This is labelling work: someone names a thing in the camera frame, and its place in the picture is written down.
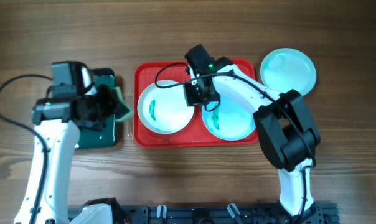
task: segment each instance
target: wooden surface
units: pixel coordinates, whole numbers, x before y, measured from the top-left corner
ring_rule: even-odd
[[[337,203],[342,223],[376,223],[376,1],[47,2],[0,1],[0,84],[22,73],[51,76],[52,62],[79,60],[112,68],[132,103],[139,64],[181,60],[199,43],[257,68],[273,49],[306,53],[319,79],[306,102],[322,137],[311,193]],[[49,85],[13,83],[0,97],[1,112],[31,124],[31,108]],[[70,205],[103,197],[135,205],[278,199],[277,171],[258,143],[143,150],[131,128],[123,124],[113,149],[76,153]],[[0,121],[0,223],[11,223],[21,206],[32,140]]]

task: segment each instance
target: green sponge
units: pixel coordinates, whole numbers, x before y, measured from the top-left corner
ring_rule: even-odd
[[[112,91],[116,93],[119,99],[118,111],[115,113],[115,122],[121,122],[132,117],[133,110],[124,101],[120,87],[113,88]]]

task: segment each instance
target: plate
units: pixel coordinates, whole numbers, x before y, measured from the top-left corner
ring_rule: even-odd
[[[202,107],[202,120],[206,128],[216,137],[237,141],[251,134],[256,126],[253,115],[230,98],[220,95],[220,106],[208,112]],[[211,102],[207,109],[211,110],[217,102]]]
[[[313,62],[302,52],[283,48],[269,53],[261,63],[260,76],[264,85],[283,93],[294,89],[303,96],[317,80]]]
[[[157,82],[160,86],[175,83],[172,80]],[[192,119],[194,110],[193,106],[187,106],[182,85],[161,89],[152,83],[139,96],[137,104],[141,122],[159,134],[176,133],[183,129]]]

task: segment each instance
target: wooden table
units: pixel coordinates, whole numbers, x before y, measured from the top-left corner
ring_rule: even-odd
[[[22,73],[52,76],[52,62],[78,60],[112,68],[132,104],[139,64],[181,60],[199,43],[257,68],[273,49],[303,51],[319,79],[306,97],[322,136],[312,194],[337,203],[342,223],[376,223],[376,1],[12,2],[0,1],[0,85]],[[0,97],[1,112],[31,124],[49,85],[16,81]],[[76,153],[70,205],[103,197],[134,205],[278,199],[277,171],[258,143],[143,150],[132,123],[123,127],[114,148]],[[32,151],[31,134],[0,121],[0,223],[21,206]]]

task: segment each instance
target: red tray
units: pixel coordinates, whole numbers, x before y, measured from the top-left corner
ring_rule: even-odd
[[[241,58],[232,59],[239,69],[249,77],[255,78],[253,65]],[[182,130],[173,134],[158,134],[150,131],[139,120],[137,103],[141,93],[152,84],[157,72],[174,62],[148,62],[137,67],[134,74],[134,124],[133,137],[137,144],[144,148],[169,148],[169,147],[195,147],[195,146],[221,146],[251,144],[257,141],[257,130],[239,141],[225,141],[210,133],[202,121],[202,108],[196,107],[189,124]],[[176,65],[162,72],[159,80],[174,80],[182,82],[188,80],[183,65]]]

